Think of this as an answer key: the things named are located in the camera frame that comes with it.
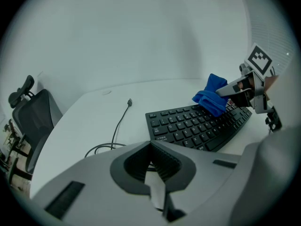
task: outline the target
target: desk surface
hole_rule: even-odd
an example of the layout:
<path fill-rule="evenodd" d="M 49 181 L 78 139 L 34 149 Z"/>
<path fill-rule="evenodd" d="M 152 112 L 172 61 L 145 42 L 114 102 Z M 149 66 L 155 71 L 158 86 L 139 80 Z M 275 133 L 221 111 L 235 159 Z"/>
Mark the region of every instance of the desk surface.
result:
<path fill-rule="evenodd" d="M 48 181 L 84 158 L 99 144 L 109 143 L 115 127 L 132 99 L 115 142 L 132 144 L 150 140 L 145 113 L 194 105 L 192 97 L 206 86 L 204 80 L 166 80 L 135 83 L 84 94 L 65 113 L 45 143 L 32 177 L 30 197 Z M 265 114 L 255 114 L 219 152 L 241 155 L 245 146 L 268 134 Z"/>

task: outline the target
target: black keyboard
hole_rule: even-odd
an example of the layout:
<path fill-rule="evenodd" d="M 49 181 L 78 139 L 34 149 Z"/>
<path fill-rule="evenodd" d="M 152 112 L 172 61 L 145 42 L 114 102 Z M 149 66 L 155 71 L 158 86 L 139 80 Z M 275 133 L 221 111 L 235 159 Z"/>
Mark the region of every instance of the black keyboard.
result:
<path fill-rule="evenodd" d="M 230 141 L 251 116 L 245 107 L 227 103 L 226 112 L 214 117 L 199 105 L 146 113 L 151 140 L 216 152 Z"/>

